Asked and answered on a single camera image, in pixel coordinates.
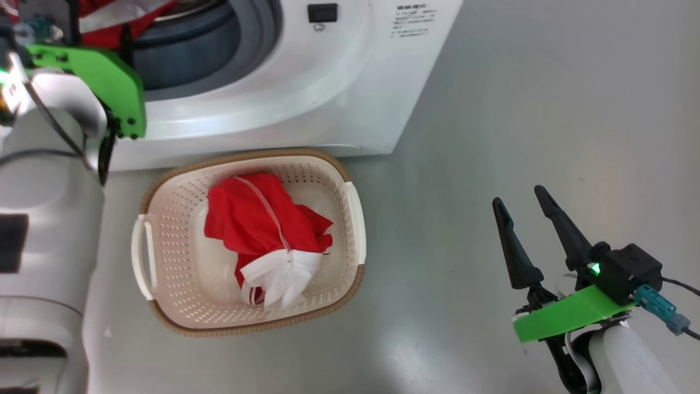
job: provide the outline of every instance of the green bracket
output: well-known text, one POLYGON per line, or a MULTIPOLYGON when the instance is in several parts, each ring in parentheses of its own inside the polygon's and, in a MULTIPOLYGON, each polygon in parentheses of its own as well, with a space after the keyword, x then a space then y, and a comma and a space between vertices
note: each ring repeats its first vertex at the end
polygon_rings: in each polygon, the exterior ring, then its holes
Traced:
POLYGON ((72 72, 120 120, 126 137, 146 136, 146 103, 141 77, 114 52, 101 48, 30 45, 34 64, 72 72))
POLYGON ((513 322, 513 328, 522 343, 538 341, 595 324, 633 306, 617 305, 593 285, 523 316, 513 322))

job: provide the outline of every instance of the red and white garment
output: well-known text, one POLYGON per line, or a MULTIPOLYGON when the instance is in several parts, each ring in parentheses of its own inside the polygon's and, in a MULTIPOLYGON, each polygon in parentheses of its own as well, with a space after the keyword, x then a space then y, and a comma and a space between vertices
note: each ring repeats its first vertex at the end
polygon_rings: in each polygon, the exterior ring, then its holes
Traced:
POLYGON ((204 235, 238 253, 235 275, 241 300, 269 307, 294 304, 333 244, 333 224, 296 205, 271 174, 224 179, 209 190, 204 235))
MULTIPOLYGON (((15 21, 17 2, 0 0, 0 6, 15 21)), ((132 38, 135 39, 176 3, 177 0, 80 0, 82 45, 119 48, 124 25, 131 27, 132 38)))

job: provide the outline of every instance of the brown basket rim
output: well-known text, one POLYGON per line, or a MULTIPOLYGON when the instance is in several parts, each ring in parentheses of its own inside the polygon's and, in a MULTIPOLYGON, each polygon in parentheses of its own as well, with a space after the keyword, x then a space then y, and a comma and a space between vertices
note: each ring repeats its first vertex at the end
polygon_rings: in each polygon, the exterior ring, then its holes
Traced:
MULTIPOLYGON (((163 174, 146 192, 143 197, 143 202, 141 203, 140 213, 142 215, 148 214, 148 208, 151 206, 151 200, 155 195, 155 192, 169 179, 174 178, 178 175, 186 174, 187 172, 192 172, 196 170, 201 170, 202 168, 213 167, 215 165, 236 163, 238 161, 254 160, 257 158, 274 158, 274 157, 289 157, 289 156, 309 156, 314 158, 320 158, 321 160, 329 162, 342 176, 345 182, 350 182, 350 175, 347 173, 345 168, 343 168, 340 162, 321 151, 308 148, 292 148, 292 149, 270 149, 266 151, 252 151, 245 152, 241 154, 233 154, 229 156, 224 156, 221 158, 214 158, 199 163, 193 163, 190 165, 185 165, 183 167, 175 168, 163 174)), ((316 309, 315 311, 310 311, 302 313, 300 315, 290 316, 288 318, 283 318, 279 320, 273 320, 270 322, 260 322, 251 325, 243 325, 238 327, 222 327, 222 328, 206 328, 206 329, 196 329, 189 328, 179 325, 174 322, 158 305, 158 301, 152 299, 148 301, 151 311, 155 317, 169 330, 175 332, 176 334, 183 335, 185 337, 222 337, 226 335, 238 335, 238 334, 248 334, 250 332, 259 332, 270 330, 278 327, 285 327, 288 325, 296 324, 299 322, 305 322, 311 319, 318 318, 323 315, 327 315, 331 312, 335 312, 342 308, 350 302, 352 297, 355 296, 357 290, 360 288, 363 276, 365 275, 365 266, 361 264, 357 267, 357 273, 355 274, 355 280, 353 284, 350 285, 347 293, 343 295, 341 299, 334 302, 331 305, 324 306, 323 308, 316 309)))

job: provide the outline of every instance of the perforated basket wall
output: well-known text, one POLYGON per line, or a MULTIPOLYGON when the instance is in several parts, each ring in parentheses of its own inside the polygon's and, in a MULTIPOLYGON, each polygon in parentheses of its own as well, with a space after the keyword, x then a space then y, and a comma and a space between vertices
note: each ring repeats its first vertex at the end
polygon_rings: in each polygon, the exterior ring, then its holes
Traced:
POLYGON ((153 230, 150 306, 179 334, 241 334, 309 320, 345 305, 363 277, 365 229, 354 186, 334 158, 318 151, 253 152, 173 170, 146 194, 141 213, 153 230), (235 254, 221 241, 204 237, 209 188, 253 172, 277 175, 295 203, 334 223, 329 228, 333 246, 304 291, 305 301, 283 311, 241 302, 235 254))

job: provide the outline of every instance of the washing machine drum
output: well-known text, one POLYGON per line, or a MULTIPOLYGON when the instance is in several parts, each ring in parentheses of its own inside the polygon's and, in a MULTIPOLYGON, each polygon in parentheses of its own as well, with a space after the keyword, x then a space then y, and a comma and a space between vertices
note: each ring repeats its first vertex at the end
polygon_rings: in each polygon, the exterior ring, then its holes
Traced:
MULTIPOLYGON (((281 19, 279 0, 179 0, 122 53, 141 75, 146 100, 186 97, 256 69, 277 42, 281 19)), ((2 18, 6 39, 11 23, 2 18)))

